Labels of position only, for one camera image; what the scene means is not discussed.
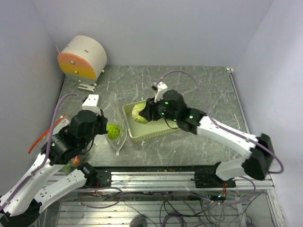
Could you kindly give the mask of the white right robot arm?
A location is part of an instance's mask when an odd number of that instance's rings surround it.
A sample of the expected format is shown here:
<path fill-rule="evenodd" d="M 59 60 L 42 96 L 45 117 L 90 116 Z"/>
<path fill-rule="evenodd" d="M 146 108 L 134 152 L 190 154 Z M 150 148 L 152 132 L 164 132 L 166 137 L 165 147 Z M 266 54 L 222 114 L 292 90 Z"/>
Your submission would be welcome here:
<path fill-rule="evenodd" d="M 166 91 L 160 100 L 147 99 L 139 116 L 148 122 L 160 119 L 174 121 L 181 130 L 211 138 L 240 154 L 238 159 L 214 165 L 215 169 L 208 177 L 214 187 L 246 175 L 263 181 L 269 173 L 273 147 L 268 135 L 255 136 L 226 126 L 205 112 L 188 107 L 183 96 L 175 90 Z"/>

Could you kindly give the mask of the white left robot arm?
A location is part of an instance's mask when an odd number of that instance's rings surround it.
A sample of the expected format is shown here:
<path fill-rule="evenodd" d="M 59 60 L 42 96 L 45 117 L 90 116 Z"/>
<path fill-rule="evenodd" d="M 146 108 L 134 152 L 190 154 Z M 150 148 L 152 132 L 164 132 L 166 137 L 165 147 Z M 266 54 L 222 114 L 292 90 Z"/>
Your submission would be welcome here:
<path fill-rule="evenodd" d="M 62 180 L 45 183 L 68 162 L 93 144 L 97 135 L 107 134 L 103 111 L 81 110 L 71 122 L 54 134 L 36 161 L 9 192 L 0 198 L 0 222 L 4 227 L 28 227 L 52 203 L 69 192 L 98 183 L 97 171 L 89 163 L 79 165 Z"/>

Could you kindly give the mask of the red meat slab orange rind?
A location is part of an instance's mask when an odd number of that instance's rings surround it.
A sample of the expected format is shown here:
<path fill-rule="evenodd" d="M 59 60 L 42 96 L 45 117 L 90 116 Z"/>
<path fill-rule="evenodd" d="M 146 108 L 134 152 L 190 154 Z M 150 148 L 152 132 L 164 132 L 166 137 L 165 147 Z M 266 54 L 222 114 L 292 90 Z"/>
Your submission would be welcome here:
<path fill-rule="evenodd" d="M 81 157 L 78 155 L 71 159 L 71 163 L 73 166 L 79 166 L 81 163 Z"/>

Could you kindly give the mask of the green custard apple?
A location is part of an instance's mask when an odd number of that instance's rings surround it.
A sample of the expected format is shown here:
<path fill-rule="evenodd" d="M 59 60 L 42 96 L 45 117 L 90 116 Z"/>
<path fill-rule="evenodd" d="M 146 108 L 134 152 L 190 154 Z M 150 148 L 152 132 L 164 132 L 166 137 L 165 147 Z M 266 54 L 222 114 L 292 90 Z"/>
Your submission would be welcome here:
<path fill-rule="evenodd" d="M 107 125 L 107 137 L 110 140 L 116 140 L 121 132 L 121 127 L 116 124 L 108 124 Z"/>

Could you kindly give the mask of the clear bag white dots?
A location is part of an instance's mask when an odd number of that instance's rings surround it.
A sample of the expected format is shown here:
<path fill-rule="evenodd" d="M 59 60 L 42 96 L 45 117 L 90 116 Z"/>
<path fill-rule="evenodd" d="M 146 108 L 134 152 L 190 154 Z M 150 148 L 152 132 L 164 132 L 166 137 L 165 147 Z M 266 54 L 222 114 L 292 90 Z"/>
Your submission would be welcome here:
<path fill-rule="evenodd" d="M 115 151 L 116 156 L 119 156 L 120 150 L 122 149 L 127 138 L 127 127 L 119 109 L 118 99 L 115 92 L 111 92 L 109 95 L 102 98 L 102 110 L 104 116 L 108 119 L 107 125 L 116 124 L 121 127 L 120 135 L 116 140 L 110 140 L 107 137 L 107 134 L 105 135 L 111 149 Z"/>

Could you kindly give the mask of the pale green perforated basket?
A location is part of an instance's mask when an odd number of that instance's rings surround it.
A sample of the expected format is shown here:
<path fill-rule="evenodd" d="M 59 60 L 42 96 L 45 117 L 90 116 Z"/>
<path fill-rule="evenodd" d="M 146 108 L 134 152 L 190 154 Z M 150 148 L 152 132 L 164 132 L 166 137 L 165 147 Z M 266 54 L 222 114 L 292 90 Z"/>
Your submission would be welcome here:
<path fill-rule="evenodd" d="M 140 142 L 141 140 L 164 136 L 179 131 L 174 121 L 164 119 L 152 121 L 147 124 L 137 123 L 132 117 L 132 110 L 137 104 L 142 106 L 142 104 L 146 104 L 146 101 L 134 102 L 122 106 L 128 132 L 134 142 Z"/>

